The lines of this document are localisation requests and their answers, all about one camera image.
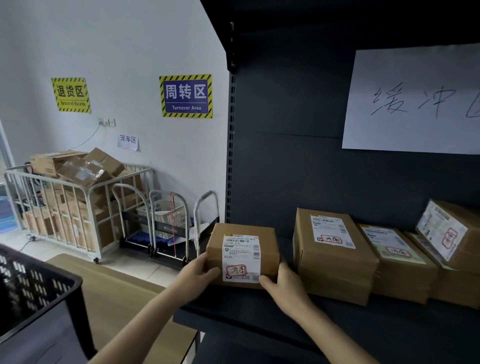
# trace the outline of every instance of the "pile of cardboard boxes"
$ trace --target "pile of cardboard boxes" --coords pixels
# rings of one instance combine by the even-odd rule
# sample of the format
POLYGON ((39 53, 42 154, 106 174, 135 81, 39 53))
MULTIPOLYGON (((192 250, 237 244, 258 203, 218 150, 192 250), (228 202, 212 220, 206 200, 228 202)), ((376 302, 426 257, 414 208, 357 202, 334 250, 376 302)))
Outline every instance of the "pile of cardboard boxes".
MULTIPOLYGON (((46 183, 39 194, 43 206, 26 211, 23 218, 29 228, 39 234, 56 235, 57 239, 75 243, 89 250, 97 250, 95 226, 87 208, 86 191, 101 182, 123 177, 121 183, 135 186, 143 192, 140 175, 129 176, 123 163, 98 148, 90 153, 66 151, 35 155, 31 157, 32 170, 36 174, 51 177, 59 182, 46 183), (72 182, 79 187, 62 184, 72 182)), ((120 217, 108 219, 119 212, 118 203, 111 192, 112 184, 94 188, 90 193, 92 212, 98 226, 100 248, 120 237, 120 217), (112 210, 109 213, 108 203, 112 210)), ((139 202, 140 198, 131 189, 124 188, 125 208, 139 202)))
MULTIPOLYGON (((366 305, 370 293, 480 308, 480 212, 430 201, 416 233, 355 224, 349 215, 297 209, 294 264, 308 293, 366 305)), ((272 228, 216 224, 209 267, 224 285, 261 288, 280 262, 272 228)))

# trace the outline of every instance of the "purple sign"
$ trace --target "purple sign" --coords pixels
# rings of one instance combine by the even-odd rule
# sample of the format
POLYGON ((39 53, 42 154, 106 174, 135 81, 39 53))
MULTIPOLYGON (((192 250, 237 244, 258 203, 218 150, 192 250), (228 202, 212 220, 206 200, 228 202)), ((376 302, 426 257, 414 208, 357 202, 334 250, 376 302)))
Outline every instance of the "purple sign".
POLYGON ((163 81, 165 112, 208 114, 207 80, 163 81))

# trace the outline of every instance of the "yellow sign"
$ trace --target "yellow sign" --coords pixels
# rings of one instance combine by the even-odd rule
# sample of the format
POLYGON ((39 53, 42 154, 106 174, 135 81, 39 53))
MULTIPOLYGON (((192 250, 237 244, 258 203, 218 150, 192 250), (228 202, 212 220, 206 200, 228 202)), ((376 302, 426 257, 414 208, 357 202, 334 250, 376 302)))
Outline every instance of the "yellow sign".
POLYGON ((212 75, 160 76, 160 98, 166 118, 211 119, 212 75))
POLYGON ((82 77, 52 78, 59 111, 92 113, 87 82, 82 77))

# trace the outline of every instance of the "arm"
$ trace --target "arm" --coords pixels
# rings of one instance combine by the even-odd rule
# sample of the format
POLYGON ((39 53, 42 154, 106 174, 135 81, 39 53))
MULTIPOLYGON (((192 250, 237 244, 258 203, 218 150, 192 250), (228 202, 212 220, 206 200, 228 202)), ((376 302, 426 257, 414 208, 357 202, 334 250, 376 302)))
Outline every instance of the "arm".
POLYGON ((197 298, 219 274, 204 273, 206 253, 187 264, 175 281, 147 305, 113 338, 90 364, 140 364, 174 312, 197 298))
POLYGON ((285 260, 280 263, 277 284, 266 276, 260 276, 260 284, 278 307, 305 330, 332 364, 378 363, 315 307, 299 276, 290 270, 285 260))

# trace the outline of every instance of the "hand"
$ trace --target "hand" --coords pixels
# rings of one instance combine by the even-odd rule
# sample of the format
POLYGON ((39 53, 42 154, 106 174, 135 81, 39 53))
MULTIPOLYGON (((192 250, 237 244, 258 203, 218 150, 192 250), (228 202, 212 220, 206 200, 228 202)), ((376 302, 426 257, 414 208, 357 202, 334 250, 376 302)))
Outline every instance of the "hand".
POLYGON ((301 314, 314 307, 300 277, 288 267, 283 257, 278 267, 277 283, 273 283, 266 276, 260 276, 259 282, 272 296, 280 310, 297 322, 301 314))
POLYGON ((218 267, 204 272, 206 262, 207 253, 200 254, 198 258, 184 266, 177 278, 168 286, 167 290, 172 292, 178 307, 200 296, 208 284, 220 274, 218 267))

